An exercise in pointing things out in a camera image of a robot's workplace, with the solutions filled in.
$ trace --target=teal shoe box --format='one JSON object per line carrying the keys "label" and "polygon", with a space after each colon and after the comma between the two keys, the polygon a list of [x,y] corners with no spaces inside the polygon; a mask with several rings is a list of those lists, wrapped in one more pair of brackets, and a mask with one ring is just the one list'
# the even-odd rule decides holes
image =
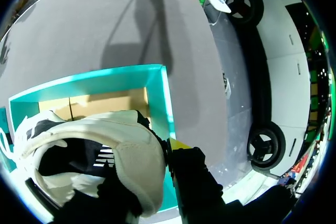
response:
{"label": "teal shoe box", "polygon": [[[16,130],[25,116],[39,113],[39,102],[140,88],[147,90],[152,129],[161,139],[176,138],[166,67],[157,64],[85,72],[25,90],[9,99],[12,127]],[[175,189],[166,170],[160,210],[176,206]]]}

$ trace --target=black wheel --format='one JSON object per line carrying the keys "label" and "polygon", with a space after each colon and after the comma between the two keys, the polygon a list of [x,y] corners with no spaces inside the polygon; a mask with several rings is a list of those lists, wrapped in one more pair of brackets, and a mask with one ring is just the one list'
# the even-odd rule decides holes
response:
{"label": "black wheel", "polygon": [[272,130],[255,129],[250,133],[247,155],[254,166],[269,168],[277,161],[279,153],[279,140]]}
{"label": "black wheel", "polygon": [[257,26],[264,14],[263,0],[227,0],[230,21],[236,26]]}

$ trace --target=floor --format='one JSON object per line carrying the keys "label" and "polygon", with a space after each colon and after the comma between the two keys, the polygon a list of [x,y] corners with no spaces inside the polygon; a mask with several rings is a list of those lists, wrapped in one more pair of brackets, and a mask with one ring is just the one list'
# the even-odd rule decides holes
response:
{"label": "floor", "polygon": [[[206,6],[209,21],[217,18],[217,11]],[[246,157],[246,145],[252,122],[251,97],[244,55],[235,28],[225,14],[211,26],[225,77],[229,79],[231,96],[227,100],[228,137],[225,161],[209,168],[215,179],[224,186],[232,187],[246,176],[252,167]]]}

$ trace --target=white car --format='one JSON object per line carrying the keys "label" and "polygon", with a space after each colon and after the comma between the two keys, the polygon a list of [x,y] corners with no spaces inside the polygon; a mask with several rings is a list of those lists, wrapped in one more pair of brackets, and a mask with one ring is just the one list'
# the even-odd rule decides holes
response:
{"label": "white car", "polygon": [[302,0],[227,4],[251,85],[254,123],[247,153],[255,170],[282,176],[316,138],[327,109],[323,40]]}

